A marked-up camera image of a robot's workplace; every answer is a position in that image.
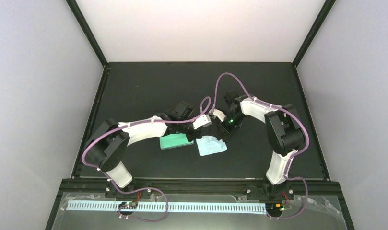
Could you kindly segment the blue-grey glasses case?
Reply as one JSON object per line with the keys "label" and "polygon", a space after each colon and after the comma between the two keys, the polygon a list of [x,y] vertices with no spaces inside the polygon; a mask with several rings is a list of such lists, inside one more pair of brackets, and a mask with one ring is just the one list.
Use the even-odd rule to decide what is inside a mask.
{"label": "blue-grey glasses case", "polygon": [[160,149],[173,149],[183,146],[192,145],[194,141],[189,141],[185,134],[170,134],[167,136],[159,137]]}

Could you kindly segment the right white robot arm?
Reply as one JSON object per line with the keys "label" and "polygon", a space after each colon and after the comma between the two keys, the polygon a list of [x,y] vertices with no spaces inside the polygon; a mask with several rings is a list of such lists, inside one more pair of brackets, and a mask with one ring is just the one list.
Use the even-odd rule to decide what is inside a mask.
{"label": "right white robot arm", "polygon": [[278,106],[266,103],[255,96],[240,96],[236,91],[228,92],[224,100],[229,111],[216,109],[215,105],[210,111],[210,115],[219,122],[218,138],[229,140],[247,117],[265,124],[272,157],[266,172],[269,184],[264,186],[263,192],[268,200],[277,200],[283,194],[280,184],[288,180],[294,157],[309,146],[309,135],[298,118],[296,108],[291,104]]}

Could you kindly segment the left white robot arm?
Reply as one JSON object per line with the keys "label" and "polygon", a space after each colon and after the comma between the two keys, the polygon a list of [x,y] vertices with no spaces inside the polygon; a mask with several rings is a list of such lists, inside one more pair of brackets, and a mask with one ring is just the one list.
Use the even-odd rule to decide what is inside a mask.
{"label": "left white robot arm", "polygon": [[122,162],[126,148],[139,141],[183,134],[188,141],[201,136],[201,128],[211,124],[205,109],[193,116],[193,107],[180,102],[174,109],[133,122],[105,120],[92,134],[82,153],[82,163],[101,171],[119,188],[125,188],[133,176]]}

